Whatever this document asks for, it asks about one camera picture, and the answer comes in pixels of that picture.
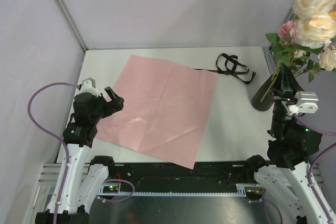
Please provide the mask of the black gold-lettered ribbon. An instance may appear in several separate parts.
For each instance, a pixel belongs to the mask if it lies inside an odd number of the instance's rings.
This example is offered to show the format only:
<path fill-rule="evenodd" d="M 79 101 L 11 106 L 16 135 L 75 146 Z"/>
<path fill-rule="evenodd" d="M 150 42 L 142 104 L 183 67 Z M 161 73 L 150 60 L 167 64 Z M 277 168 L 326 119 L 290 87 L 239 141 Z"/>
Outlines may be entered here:
<path fill-rule="evenodd" d="M 222 58 L 225 60 L 224 61 L 225 70 L 223 70 L 219 66 L 219 61 Z M 254 71 L 251 71 L 247 65 L 244 65 L 238 61 L 237 55 L 228 55 L 228 54 L 222 53 L 217 57 L 215 61 L 215 66 L 216 66 L 216 70 L 211 70 L 211 69 L 195 69 L 195 70 L 198 70 L 198 71 L 205 70 L 205 71 L 209 71 L 209 72 L 213 72 L 217 74 L 223 74 L 226 76 L 233 76 L 237 78 L 238 80 L 240 80 L 245 85 L 251 84 L 251 82 L 254 80 L 256 76 L 256 73 Z M 240 77 L 242 75 L 246 75 L 249 73 L 251 73 L 251 77 L 249 80 L 243 80 Z"/>

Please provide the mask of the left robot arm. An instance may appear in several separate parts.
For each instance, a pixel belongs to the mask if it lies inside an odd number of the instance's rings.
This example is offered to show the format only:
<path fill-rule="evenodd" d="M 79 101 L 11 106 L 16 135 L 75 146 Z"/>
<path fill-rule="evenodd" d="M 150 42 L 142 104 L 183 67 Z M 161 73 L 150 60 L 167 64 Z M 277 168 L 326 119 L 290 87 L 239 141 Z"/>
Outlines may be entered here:
<path fill-rule="evenodd" d="M 107 101 L 89 81 L 77 88 L 79 93 L 72 104 L 74 111 L 60 138 L 65 153 L 56 187 L 46 210 L 37 213 L 35 223 L 88 223 L 100 186 L 116 175 L 112 157 L 96 156 L 90 163 L 88 175 L 82 178 L 99 121 L 121 111 L 124 99 L 106 87 L 110 98 Z"/>

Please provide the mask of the pink rose stem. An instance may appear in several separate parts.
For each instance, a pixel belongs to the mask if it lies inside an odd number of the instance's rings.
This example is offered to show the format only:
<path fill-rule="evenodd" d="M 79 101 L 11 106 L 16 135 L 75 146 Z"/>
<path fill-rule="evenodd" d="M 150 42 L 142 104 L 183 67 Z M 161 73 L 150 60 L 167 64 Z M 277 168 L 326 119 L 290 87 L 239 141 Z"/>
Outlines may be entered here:
<path fill-rule="evenodd" d="M 280 65 L 289 67 L 294 77 L 308 75 L 308 81 L 314 80 L 321 72 L 318 63 L 312 59 L 313 54 L 322 52 L 322 47 L 312 49 L 295 43 L 295 21 L 290 20 L 281 25 L 277 33 L 267 33 L 266 38 L 271 43 L 271 54 L 277 60 L 275 74 L 278 74 Z"/>

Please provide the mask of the white rose stem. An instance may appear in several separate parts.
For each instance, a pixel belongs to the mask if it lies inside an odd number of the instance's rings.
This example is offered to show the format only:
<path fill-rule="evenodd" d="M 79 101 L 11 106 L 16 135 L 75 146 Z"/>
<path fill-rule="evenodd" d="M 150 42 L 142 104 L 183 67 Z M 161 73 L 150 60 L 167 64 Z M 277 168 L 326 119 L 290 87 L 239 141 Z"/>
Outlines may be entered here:
<path fill-rule="evenodd" d="M 335 20 L 330 16 L 330 12 L 335 11 L 335 0 L 294 0 L 292 10 L 295 43 L 312 49 L 335 44 Z M 272 79 L 278 77 L 279 72 L 274 73 Z"/>

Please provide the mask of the pink wrapping paper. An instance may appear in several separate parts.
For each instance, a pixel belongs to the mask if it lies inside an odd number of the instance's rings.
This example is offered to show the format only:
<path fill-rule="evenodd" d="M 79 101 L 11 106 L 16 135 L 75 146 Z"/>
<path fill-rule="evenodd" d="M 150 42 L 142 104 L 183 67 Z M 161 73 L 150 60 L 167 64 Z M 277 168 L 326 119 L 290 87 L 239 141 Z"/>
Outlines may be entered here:
<path fill-rule="evenodd" d="M 205 132 L 216 73 L 133 55 L 113 90 L 123 110 L 102 119 L 97 138 L 193 168 Z"/>

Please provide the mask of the yellow flower bunch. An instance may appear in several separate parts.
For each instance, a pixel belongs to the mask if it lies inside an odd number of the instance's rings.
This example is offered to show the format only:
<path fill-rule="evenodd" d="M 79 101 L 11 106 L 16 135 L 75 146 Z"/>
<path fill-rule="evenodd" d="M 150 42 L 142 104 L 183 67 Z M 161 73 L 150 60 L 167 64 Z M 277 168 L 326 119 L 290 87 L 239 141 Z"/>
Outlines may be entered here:
<path fill-rule="evenodd" d="M 332 12 L 330 12 L 330 16 L 331 16 L 334 20 L 336 20 L 336 11 L 332 11 Z"/>

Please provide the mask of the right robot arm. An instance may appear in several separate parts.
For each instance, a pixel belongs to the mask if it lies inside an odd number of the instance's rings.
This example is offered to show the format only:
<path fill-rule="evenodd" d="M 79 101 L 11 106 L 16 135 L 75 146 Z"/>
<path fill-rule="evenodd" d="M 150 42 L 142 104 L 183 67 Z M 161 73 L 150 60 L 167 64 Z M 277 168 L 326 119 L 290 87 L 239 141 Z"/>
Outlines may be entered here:
<path fill-rule="evenodd" d="M 250 157 L 242 169 L 243 179 L 262 185 L 296 223 L 335 223 L 335 212 L 312 173 L 317 161 L 309 162 L 325 133 L 304 124 L 298 116 L 316 113 L 318 97 L 304 91 L 284 64 L 273 81 L 270 161 L 260 155 Z"/>

